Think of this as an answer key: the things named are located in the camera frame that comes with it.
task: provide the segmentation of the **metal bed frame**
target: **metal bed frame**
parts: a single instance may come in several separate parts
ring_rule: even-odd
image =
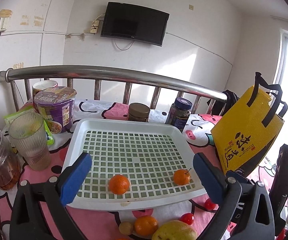
[[[113,67],[86,65],[50,65],[26,67],[22,69],[9,68],[7,71],[0,72],[0,82],[8,82],[11,85],[16,111],[19,110],[19,104],[14,80],[24,79],[26,98],[29,100],[32,98],[30,87],[30,79],[32,78],[44,78],[44,80],[48,80],[50,78],[66,78],[67,86],[71,88],[73,87],[74,79],[95,80],[94,100],[100,100],[102,80],[124,82],[125,90],[123,104],[127,105],[130,100],[132,84],[154,86],[155,90],[151,100],[151,109],[156,108],[161,88],[178,91],[177,97],[182,97],[184,93],[196,95],[196,99],[191,110],[192,114],[196,113],[197,107],[202,97],[211,99],[206,114],[210,114],[212,112],[215,101],[217,100],[225,103],[223,109],[220,112],[220,115],[222,115],[227,102],[227,96],[224,93],[194,83],[165,77],[162,75]]]

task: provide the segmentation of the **black bag handle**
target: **black bag handle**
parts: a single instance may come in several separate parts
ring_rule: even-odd
[[[251,107],[251,105],[253,104],[253,102],[255,101],[255,98],[258,94],[258,88],[259,85],[261,85],[262,87],[269,89],[269,90],[276,90],[278,91],[277,94],[275,94],[275,101],[273,103],[273,105],[271,106],[270,110],[268,111],[267,115],[264,117],[264,119],[261,121],[261,123],[263,124],[264,127],[267,127],[268,124],[271,122],[271,120],[273,119],[274,115],[276,114],[276,111],[278,109],[279,104],[281,103],[281,98],[282,98],[282,88],[280,87],[279,84],[273,84],[273,85],[268,85],[267,82],[263,79],[263,77],[261,76],[260,72],[256,72],[255,74],[255,85],[254,85],[254,90],[252,91],[251,97],[247,103],[248,107]]]
[[[277,97],[276,93],[274,92],[266,92],[267,94],[272,94],[273,96]],[[283,105],[282,109],[279,112],[279,117],[283,118],[283,116],[285,115],[285,113],[288,110],[288,105],[286,104],[286,102],[280,101],[280,103]]]

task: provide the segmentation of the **glass cup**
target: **glass cup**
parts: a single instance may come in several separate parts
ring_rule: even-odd
[[[26,113],[14,119],[9,127],[14,146],[35,171],[46,169],[51,163],[47,146],[44,119],[38,113]]]
[[[0,188],[12,189],[20,178],[20,164],[9,140],[0,131]]]

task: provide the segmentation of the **pink bedsheet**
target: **pink bedsheet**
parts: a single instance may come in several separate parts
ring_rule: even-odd
[[[74,128],[80,119],[92,117],[125,120],[127,110],[128,105],[123,105],[120,103],[109,103],[94,100],[76,100],[73,127],[66,133],[54,135],[55,143],[49,147],[52,157],[50,166],[44,171],[33,171],[25,160],[19,156],[22,169],[20,181],[26,179],[30,181],[30,183],[38,183],[46,181],[51,176],[59,176]],[[150,113],[149,122],[164,123],[167,114],[167,112],[152,110]],[[215,155],[215,148],[213,146],[214,142],[210,133],[210,130],[220,118],[221,117],[219,116],[192,114],[184,129],[183,136],[191,146],[194,153],[203,152],[213,165],[221,169],[220,163]],[[3,133],[5,136],[8,136],[6,129],[3,130]],[[261,179],[269,189],[274,179],[273,176],[274,173],[269,163],[263,162],[253,171],[250,178],[254,179],[254,181]],[[3,191],[0,189],[0,228],[6,235],[7,239],[9,239],[8,236],[12,206],[18,187],[19,183],[8,191]],[[121,221],[135,221],[136,218],[142,215],[152,215],[161,225],[169,220],[176,220],[185,213],[191,212],[195,216],[195,221],[192,226],[195,228],[197,233],[200,234],[213,216],[213,213],[205,212],[197,207],[198,205],[203,206],[207,198],[208,196],[205,194],[177,204],[132,212],[98,212],[74,209],[71,207],[67,207],[67,209],[88,239],[115,240],[118,238],[126,238],[141,240],[145,238],[141,238],[136,235],[131,235],[129,237],[123,236],[118,230],[119,223]],[[45,203],[42,203],[42,209],[54,237],[57,239],[62,239],[60,233],[54,225]],[[222,239],[229,238],[229,231],[231,231],[233,227],[234,225],[229,225],[228,231],[225,233]]]

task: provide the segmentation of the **mandarin orange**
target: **mandarin orange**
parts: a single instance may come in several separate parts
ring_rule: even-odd
[[[115,175],[108,182],[108,189],[116,195],[124,194],[130,187],[130,182],[123,175]]]
[[[158,222],[154,217],[142,216],[134,223],[134,229],[141,236],[153,234],[158,229]]]
[[[187,170],[180,169],[174,172],[174,182],[177,185],[186,185],[191,180],[191,175]]]

